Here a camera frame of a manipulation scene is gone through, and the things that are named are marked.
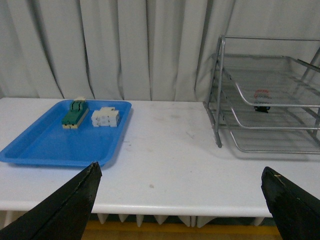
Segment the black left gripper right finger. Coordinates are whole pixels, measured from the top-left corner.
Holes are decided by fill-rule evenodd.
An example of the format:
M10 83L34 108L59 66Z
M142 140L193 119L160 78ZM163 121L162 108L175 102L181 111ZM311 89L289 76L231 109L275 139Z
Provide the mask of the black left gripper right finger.
M320 200L266 166L261 189L280 236L284 240L320 238Z

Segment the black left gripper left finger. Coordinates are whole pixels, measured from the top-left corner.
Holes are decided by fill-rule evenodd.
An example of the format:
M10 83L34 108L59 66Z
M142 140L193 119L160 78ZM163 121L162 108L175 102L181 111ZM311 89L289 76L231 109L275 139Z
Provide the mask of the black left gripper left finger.
M80 240L97 196L98 162L66 182L54 193L0 231L2 240Z

